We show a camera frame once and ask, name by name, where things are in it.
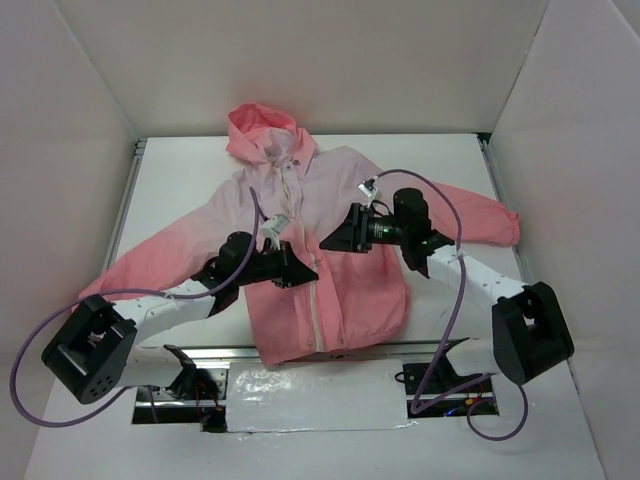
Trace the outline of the pink hooded zip jacket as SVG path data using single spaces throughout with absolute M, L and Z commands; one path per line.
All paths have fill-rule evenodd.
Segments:
M 432 226 L 451 239 L 510 247 L 519 242 L 518 215 L 504 204 L 457 187 L 403 174 L 386 175 L 349 147 L 320 150 L 288 114 L 255 103 L 228 116 L 228 153 L 241 169 L 201 207 L 174 221 L 117 260 L 87 288 L 128 299 L 137 288 L 167 290 L 217 255 L 228 236 L 250 231 L 254 212 L 288 218 L 283 239 L 317 276 L 299 287 L 271 282 L 246 287 L 252 335 L 264 365 L 318 352 L 368 347 L 391 339 L 408 320 L 411 291 L 396 249 L 350 252 L 340 232 L 350 208 L 373 180 L 384 202 L 419 189 Z

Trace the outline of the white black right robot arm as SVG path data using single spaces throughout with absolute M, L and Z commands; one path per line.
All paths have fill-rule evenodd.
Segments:
M 465 255 L 455 241 L 432 226 L 423 193 L 403 188 L 390 214 L 353 203 L 320 248 L 365 254 L 375 245 L 401 250 L 407 268 L 427 279 L 462 287 L 463 296 L 491 313 L 492 356 L 498 371 L 524 385 L 571 358 L 575 352 L 554 290 L 544 282 L 527 285 Z

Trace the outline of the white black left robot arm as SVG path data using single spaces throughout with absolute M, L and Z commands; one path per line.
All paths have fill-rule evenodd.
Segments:
M 115 302 L 95 294 L 81 301 L 41 359 L 83 405 L 125 386 L 159 387 L 182 399 L 204 371 L 175 345 L 144 348 L 143 341 L 222 312 L 246 285 L 270 282 L 289 289 L 317 278 L 290 243 L 265 241 L 257 250 L 251 234 L 235 232 L 216 257 L 167 292 Z

